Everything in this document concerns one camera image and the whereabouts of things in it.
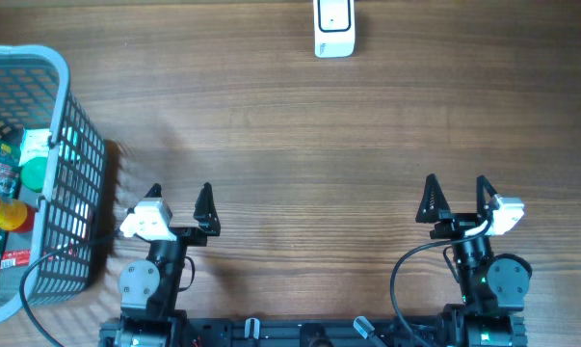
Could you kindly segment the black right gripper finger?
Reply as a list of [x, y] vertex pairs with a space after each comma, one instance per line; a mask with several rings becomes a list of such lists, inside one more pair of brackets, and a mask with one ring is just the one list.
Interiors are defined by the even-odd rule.
[[435, 224], [451, 219], [451, 210], [434, 173], [426, 177], [423, 197], [419, 203], [416, 223]]
[[489, 209], [489, 201], [486, 199], [486, 196], [489, 196], [491, 199], [497, 194], [497, 191], [484, 175], [478, 176], [476, 182], [477, 215], [479, 217], [485, 217], [487, 215], [487, 210]]

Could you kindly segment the green lid jar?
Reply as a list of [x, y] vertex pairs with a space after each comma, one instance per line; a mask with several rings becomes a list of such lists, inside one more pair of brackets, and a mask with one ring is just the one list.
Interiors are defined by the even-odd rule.
[[21, 184], [35, 193], [40, 193], [44, 185], [46, 166], [46, 157], [29, 160], [21, 169]]

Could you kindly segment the red yellow sauce bottle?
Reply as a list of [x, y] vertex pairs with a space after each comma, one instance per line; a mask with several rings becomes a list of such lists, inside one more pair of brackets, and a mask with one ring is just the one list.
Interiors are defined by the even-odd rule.
[[0, 197], [0, 229], [16, 233], [32, 231], [36, 212], [21, 200]]

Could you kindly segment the teal white small packet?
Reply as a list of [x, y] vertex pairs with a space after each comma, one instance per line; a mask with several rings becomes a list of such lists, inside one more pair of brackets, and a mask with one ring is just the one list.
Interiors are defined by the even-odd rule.
[[23, 167], [29, 161], [49, 154], [48, 140], [51, 137], [49, 128], [25, 129], [20, 144], [19, 166]]

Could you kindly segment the red white stick packet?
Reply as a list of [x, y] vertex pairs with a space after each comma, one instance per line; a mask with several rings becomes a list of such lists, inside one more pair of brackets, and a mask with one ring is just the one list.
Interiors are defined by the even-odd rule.
[[28, 249], [6, 251], [2, 255], [0, 269], [4, 270], [13, 267], [28, 266], [30, 262], [30, 256], [31, 251]]

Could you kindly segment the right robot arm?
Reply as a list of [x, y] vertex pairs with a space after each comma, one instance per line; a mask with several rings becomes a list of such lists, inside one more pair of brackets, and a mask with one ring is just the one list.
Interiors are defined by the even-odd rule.
[[515, 254], [495, 254], [490, 239], [502, 236], [524, 216], [524, 202], [497, 193], [484, 176], [477, 178], [477, 210], [454, 213], [436, 176], [426, 177], [416, 221], [432, 224], [433, 240], [451, 244], [445, 261], [460, 286], [462, 303], [448, 304], [421, 336], [435, 346], [521, 347], [528, 344], [524, 297], [532, 267]]

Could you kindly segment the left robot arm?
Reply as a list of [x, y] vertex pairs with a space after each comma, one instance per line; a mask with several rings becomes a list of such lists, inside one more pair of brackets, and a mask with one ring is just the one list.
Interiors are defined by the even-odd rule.
[[119, 275], [120, 318], [116, 330], [106, 338], [108, 346], [197, 346], [198, 334], [187, 313], [176, 307], [186, 265], [194, 262], [187, 249], [204, 247], [207, 239], [221, 233], [212, 185], [203, 184], [193, 219], [194, 227], [172, 227], [172, 212], [154, 184], [145, 197], [128, 209], [119, 231], [138, 236], [149, 245], [144, 260], [128, 264]]

